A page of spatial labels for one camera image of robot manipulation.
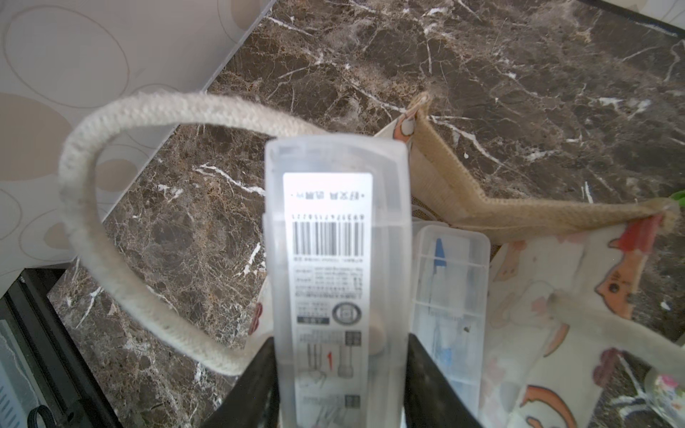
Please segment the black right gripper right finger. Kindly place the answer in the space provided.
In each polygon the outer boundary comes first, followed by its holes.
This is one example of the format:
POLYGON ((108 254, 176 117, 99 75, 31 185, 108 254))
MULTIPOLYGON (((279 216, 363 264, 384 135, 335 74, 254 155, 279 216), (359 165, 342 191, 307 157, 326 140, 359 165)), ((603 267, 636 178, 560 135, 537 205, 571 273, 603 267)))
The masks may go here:
POLYGON ((404 412, 408 427, 482 427, 413 333, 409 334, 404 412))

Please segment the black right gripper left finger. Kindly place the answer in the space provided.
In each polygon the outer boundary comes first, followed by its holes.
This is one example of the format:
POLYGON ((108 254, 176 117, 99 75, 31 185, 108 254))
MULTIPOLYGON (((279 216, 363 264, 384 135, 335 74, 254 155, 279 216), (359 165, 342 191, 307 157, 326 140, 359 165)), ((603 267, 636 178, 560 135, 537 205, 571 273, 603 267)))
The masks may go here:
POLYGON ((276 428, 279 406, 275 344, 269 338, 202 428, 276 428))

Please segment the clear compass set case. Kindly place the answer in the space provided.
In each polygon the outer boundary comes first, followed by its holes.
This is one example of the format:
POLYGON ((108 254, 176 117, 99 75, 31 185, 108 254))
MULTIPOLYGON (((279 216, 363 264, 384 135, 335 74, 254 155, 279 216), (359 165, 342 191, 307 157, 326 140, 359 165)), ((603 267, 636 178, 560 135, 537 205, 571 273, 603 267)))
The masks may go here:
POLYGON ((284 426, 399 426, 412 298, 407 147, 275 139, 265 178, 284 426))
POLYGON ((491 242, 483 234, 416 221, 411 331, 451 388, 478 414, 491 242))

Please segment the patterned canvas tote bag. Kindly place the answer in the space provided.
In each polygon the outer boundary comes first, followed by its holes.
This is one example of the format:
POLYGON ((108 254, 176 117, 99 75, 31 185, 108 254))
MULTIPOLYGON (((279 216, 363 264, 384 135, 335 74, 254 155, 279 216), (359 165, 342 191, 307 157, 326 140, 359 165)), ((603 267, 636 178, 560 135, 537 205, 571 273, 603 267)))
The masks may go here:
POLYGON ((235 97, 160 93, 87 116, 58 167, 62 222, 131 317, 237 383, 209 427, 585 427, 622 352, 684 382, 684 344, 631 318, 680 209, 494 199, 414 107, 375 137, 235 97), (105 146, 206 123, 269 136, 267 282, 243 351, 160 301, 96 206, 105 146))

